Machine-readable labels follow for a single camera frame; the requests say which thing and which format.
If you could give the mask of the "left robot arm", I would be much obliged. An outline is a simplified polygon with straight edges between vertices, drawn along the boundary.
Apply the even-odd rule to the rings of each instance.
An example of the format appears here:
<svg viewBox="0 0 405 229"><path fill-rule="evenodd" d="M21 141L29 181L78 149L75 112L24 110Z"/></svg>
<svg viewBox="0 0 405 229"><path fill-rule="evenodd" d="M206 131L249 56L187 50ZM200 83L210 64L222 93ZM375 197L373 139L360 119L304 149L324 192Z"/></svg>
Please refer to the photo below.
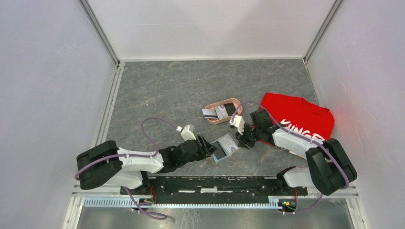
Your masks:
<svg viewBox="0 0 405 229"><path fill-rule="evenodd" d="M108 140L77 156L75 179L82 190L113 185L133 189L142 195L150 188L147 172L170 173L189 162L210 157L217 149L216 143L207 142L202 135L157 152L130 151Z"/></svg>

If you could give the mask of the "pink oval tray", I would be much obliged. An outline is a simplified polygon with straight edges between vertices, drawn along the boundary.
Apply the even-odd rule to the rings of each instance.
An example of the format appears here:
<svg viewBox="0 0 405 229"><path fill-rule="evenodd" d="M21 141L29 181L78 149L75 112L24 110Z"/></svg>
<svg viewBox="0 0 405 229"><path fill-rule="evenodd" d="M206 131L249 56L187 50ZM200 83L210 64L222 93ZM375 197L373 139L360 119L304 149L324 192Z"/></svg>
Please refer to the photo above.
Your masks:
<svg viewBox="0 0 405 229"><path fill-rule="evenodd" d="M243 111L242 107L238 106L241 102L238 99L230 98L220 102L207 105L202 109L202 114L208 123L217 125L224 122L229 122L234 112L240 115Z"/></svg>

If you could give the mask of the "grey card holder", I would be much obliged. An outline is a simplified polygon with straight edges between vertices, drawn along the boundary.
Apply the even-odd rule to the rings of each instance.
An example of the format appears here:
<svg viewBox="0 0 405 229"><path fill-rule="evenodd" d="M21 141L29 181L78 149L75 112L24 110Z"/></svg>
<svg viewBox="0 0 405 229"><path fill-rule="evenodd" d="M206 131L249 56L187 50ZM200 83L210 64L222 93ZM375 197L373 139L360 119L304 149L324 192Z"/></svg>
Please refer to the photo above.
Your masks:
<svg viewBox="0 0 405 229"><path fill-rule="evenodd" d="M215 141L218 141L222 145L222 147L225 150L227 156L220 159L220 160L217 160L215 158L215 156L212 154L212 156L210 157L210 160L211 160L213 165L217 165L219 162L224 161L225 159L229 158L234 153L236 153L236 152L238 152L240 150L240 147L237 145L236 138L230 132L228 132L225 135L219 137Z"/></svg>

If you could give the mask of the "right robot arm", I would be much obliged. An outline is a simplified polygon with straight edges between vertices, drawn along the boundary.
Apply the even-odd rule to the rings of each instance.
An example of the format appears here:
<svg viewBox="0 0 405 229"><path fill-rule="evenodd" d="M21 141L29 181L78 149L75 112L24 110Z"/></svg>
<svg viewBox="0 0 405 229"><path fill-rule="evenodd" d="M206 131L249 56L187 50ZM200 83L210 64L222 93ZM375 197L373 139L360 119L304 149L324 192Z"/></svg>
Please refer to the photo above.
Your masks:
<svg viewBox="0 0 405 229"><path fill-rule="evenodd" d="M275 124L264 109L254 111L250 116L251 125L239 115L229 122L230 127L236 129L235 137L240 147L252 148L262 141L293 153L308 164L304 168L289 167L277 174L276 189L280 194L287 195L296 187L314 187L329 196L357 179L357 171L337 139L314 139L286 125Z"/></svg>

